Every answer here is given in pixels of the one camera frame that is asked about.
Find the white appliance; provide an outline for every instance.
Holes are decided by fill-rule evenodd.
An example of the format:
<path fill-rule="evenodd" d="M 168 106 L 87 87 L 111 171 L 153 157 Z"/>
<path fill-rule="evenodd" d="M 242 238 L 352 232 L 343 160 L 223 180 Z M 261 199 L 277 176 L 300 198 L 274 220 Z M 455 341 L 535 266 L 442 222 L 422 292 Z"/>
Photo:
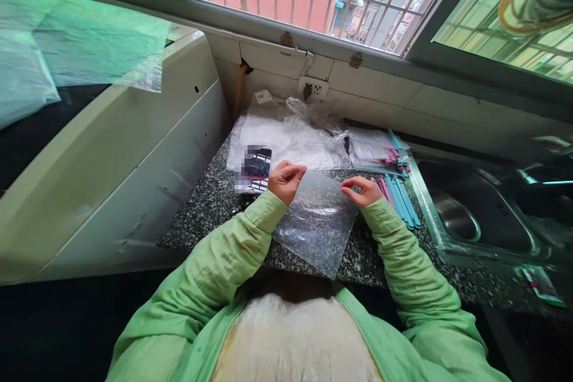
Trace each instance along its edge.
<path fill-rule="evenodd" d="M 230 130 L 205 35 L 175 25 L 162 92 L 112 85 L 0 199 L 0 284 L 172 267 L 156 240 Z"/>

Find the hand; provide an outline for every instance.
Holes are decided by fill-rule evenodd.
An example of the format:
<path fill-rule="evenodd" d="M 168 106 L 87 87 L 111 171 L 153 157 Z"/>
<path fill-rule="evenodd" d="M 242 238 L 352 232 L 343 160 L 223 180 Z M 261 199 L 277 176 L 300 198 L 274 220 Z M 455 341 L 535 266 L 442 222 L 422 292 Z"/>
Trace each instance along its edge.
<path fill-rule="evenodd" d="M 357 186 L 360 188 L 360 194 L 351 189 L 351 186 Z M 382 193 L 380 192 L 378 185 L 361 176 L 354 176 L 353 178 L 342 182 L 341 191 L 350 200 L 356 203 L 360 209 L 370 206 L 372 203 L 377 202 L 382 198 Z"/>
<path fill-rule="evenodd" d="M 306 172 L 306 166 L 281 161 L 269 175 L 269 191 L 285 205 L 290 205 L 297 193 L 298 184 Z"/>

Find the finger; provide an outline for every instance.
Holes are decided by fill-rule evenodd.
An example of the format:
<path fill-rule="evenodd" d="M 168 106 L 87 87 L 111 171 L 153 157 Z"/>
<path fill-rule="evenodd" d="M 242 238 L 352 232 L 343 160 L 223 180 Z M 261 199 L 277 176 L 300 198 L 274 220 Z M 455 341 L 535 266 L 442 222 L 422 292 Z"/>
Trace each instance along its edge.
<path fill-rule="evenodd" d="M 358 188 L 364 189 L 364 188 L 369 188 L 374 184 L 374 182 L 369 181 L 366 178 L 363 178 L 362 176 L 354 176 L 353 178 L 347 179 L 344 182 L 342 182 L 342 186 L 343 187 L 352 187 L 352 186 L 357 186 Z"/>
<path fill-rule="evenodd" d="M 360 194 L 358 194 L 357 192 L 355 192 L 351 188 L 347 188 L 347 187 L 342 187 L 340 190 L 342 191 L 342 193 L 345 196 L 347 196 L 354 203 L 356 203 L 357 205 L 360 204 L 361 199 L 363 198 Z"/>
<path fill-rule="evenodd" d="M 291 165 L 291 164 L 292 164 L 292 163 L 291 163 L 290 161 L 283 160 L 283 161 L 281 161 L 280 163 L 278 163 L 278 164 L 276 165 L 275 170 L 280 170 L 280 169 L 282 169 L 283 167 L 286 167 L 286 166 Z"/>
<path fill-rule="evenodd" d="M 295 173 L 295 175 L 292 177 L 292 179 L 289 182 L 294 182 L 296 185 L 298 185 L 305 173 L 306 173 L 306 167 L 303 167 L 301 170 L 299 170 Z"/>
<path fill-rule="evenodd" d="M 301 169 L 306 169 L 306 166 L 303 166 L 300 164 L 291 164 L 291 165 L 283 167 L 281 170 L 279 170 L 278 173 L 283 178 L 289 178 Z"/>

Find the person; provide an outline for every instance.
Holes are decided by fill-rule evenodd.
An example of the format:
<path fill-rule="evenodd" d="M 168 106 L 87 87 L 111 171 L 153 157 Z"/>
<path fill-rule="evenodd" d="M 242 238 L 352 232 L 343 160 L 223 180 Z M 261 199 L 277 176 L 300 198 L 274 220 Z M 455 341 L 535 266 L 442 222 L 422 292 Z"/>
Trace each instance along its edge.
<path fill-rule="evenodd" d="M 372 231 L 406 331 L 338 283 L 255 276 L 305 171 L 281 162 L 267 191 L 194 247 L 129 321 L 107 380 L 509 380 L 488 365 L 475 317 L 365 178 L 344 181 L 341 192 Z"/>

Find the yellow cable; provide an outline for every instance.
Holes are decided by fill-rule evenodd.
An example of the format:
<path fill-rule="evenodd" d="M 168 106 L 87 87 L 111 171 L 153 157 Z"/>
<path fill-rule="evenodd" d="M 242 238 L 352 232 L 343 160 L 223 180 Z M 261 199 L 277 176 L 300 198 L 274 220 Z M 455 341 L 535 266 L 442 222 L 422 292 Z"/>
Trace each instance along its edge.
<path fill-rule="evenodd" d="M 505 30 L 508 30 L 509 32 L 512 32 L 512 33 L 515 33 L 518 35 L 534 35 L 534 34 L 538 34 L 541 32 L 553 31 L 553 30 L 556 30 L 556 29 L 558 29 L 564 25 L 570 24 L 570 22 L 573 22 L 573 16 L 571 16 L 570 14 L 567 14 L 564 17 L 554 18 L 553 20 L 549 20 L 548 23 L 544 23 L 540 26 L 529 28 L 529 29 L 514 27 L 510 23 L 508 23 L 506 18 L 505 18 L 505 13 L 506 13 L 508 7 L 513 5 L 513 2 L 514 2 L 514 0 L 501 0 L 500 5 L 499 5 L 498 10 L 497 10 L 497 16 L 500 20 L 501 26 L 503 28 L 505 28 Z"/>
<path fill-rule="evenodd" d="M 235 110 L 233 111 L 233 120 L 237 119 L 239 116 L 239 104 L 241 103 L 241 90 L 243 89 L 243 79 L 245 77 L 245 73 L 249 66 L 247 64 L 243 64 L 239 71 L 239 78 L 237 79 L 237 97 L 235 98 Z"/>

